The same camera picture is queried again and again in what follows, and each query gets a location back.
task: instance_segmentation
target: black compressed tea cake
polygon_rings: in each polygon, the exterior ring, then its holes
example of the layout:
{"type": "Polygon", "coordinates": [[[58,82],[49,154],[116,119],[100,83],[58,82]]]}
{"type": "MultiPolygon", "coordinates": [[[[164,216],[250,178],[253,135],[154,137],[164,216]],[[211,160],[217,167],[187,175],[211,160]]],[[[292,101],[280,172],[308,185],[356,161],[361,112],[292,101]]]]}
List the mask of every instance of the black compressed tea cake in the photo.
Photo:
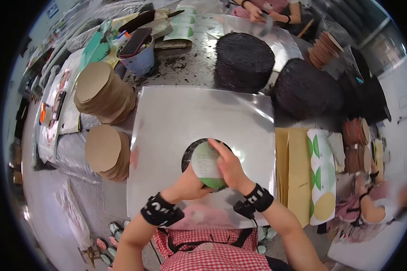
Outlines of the black compressed tea cake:
{"type": "Polygon", "coordinates": [[[268,82],[274,54],[262,40],[245,33],[229,33],[216,45],[216,88],[256,93],[268,82]]]}
{"type": "Polygon", "coordinates": [[[338,112],[344,103],[336,80],[299,58],[285,64],[270,96],[275,107],[297,120],[338,112]]]}

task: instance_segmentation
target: blue bucket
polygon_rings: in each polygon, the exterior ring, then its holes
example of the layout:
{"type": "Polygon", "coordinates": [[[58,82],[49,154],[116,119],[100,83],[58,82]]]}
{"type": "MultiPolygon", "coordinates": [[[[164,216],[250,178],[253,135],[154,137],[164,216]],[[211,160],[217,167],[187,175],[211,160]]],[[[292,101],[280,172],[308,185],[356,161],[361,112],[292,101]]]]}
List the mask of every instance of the blue bucket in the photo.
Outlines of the blue bucket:
{"type": "Polygon", "coordinates": [[[135,76],[148,73],[154,66],[154,38],[151,36],[151,43],[145,50],[135,56],[120,58],[119,60],[135,76]]]}

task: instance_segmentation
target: wire cable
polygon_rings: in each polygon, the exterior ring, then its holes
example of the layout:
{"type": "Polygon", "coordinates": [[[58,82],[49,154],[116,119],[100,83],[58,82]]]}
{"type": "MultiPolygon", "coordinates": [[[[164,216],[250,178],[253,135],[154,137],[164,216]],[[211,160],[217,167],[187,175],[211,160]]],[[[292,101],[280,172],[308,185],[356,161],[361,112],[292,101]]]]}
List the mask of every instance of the wire cable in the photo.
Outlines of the wire cable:
{"type": "Polygon", "coordinates": [[[161,265],[160,257],[158,257],[158,253],[157,253],[157,251],[155,250],[155,247],[154,247],[154,245],[152,244],[152,241],[151,241],[151,240],[149,240],[149,242],[151,243],[152,249],[154,250],[155,255],[157,255],[158,262],[159,262],[159,263],[160,263],[160,265],[161,265]]]}

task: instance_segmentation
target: wooden stick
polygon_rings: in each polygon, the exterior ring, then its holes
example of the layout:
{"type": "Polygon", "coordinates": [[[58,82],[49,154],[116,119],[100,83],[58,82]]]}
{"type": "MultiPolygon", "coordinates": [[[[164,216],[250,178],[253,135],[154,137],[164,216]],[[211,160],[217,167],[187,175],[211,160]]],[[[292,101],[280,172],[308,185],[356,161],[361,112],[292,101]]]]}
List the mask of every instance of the wooden stick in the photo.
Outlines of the wooden stick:
{"type": "Polygon", "coordinates": [[[309,23],[303,28],[303,30],[300,32],[300,34],[297,35],[297,37],[301,38],[303,36],[303,34],[308,31],[309,27],[311,27],[311,25],[313,24],[313,22],[315,22],[315,19],[311,19],[309,21],[309,23]]]}

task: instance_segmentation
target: black wristband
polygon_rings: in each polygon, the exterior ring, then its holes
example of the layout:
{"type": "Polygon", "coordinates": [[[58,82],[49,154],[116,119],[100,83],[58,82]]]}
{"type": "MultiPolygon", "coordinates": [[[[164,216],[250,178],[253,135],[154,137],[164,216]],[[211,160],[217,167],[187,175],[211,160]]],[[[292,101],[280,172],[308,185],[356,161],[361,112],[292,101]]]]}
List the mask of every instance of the black wristband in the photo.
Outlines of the black wristband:
{"type": "Polygon", "coordinates": [[[184,218],[181,209],[165,201],[160,193],[150,197],[140,213],[146,222],[154,226],[168,227],[184,218]]]}
{"type": "Polygon", "coordinates": [[[246,3],[246,2],[250,2],[250,1],[249,0],[244,0],[243,2],[241,2],[241,7],[244,8],[244,9],[247,9],[247,8],[244,7],[244,3],[246,3]]]}
{"type": "Polygon", "coordinates": [[[258,212],[264,212],[273,203],[273,196],[267,189],[256,184],[255,189],[247,196],[244,196],[258,212]]]}
{"type": "Polygon", "coordinates": [[[376,173],[371,173],[369,176],[371,178],[375,178],[375,177],[377,177],[379,175],[379,173],[380,173],[380,171],[377,171],[376,173]]]}

